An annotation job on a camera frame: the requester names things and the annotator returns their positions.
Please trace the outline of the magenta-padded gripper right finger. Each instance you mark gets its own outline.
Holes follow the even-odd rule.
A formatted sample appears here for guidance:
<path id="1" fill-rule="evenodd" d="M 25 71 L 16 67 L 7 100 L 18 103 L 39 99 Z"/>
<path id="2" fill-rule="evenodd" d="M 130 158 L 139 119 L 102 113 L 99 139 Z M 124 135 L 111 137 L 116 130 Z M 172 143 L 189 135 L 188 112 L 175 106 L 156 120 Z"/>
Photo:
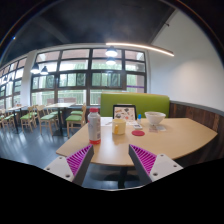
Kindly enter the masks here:
<path id="1" fill-rule="evenodd" d="M 182 169 L 182 166 L 167 155 L 155 155 L 132 144 L 129 145 L 129 155 L 143 185 L 147 185 Z"/>

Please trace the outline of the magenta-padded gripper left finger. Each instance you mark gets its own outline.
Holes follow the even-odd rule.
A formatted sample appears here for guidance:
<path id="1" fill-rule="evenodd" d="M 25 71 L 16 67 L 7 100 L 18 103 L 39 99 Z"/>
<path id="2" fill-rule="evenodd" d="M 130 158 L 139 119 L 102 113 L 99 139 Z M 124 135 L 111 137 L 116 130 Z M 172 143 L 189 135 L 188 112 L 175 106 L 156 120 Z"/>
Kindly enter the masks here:
<path id="1" fill-rule="evenodd" d="M 81 186 L 93 155 L 90 144 L 67 157 L 57 157 L 44 170 Z"/>

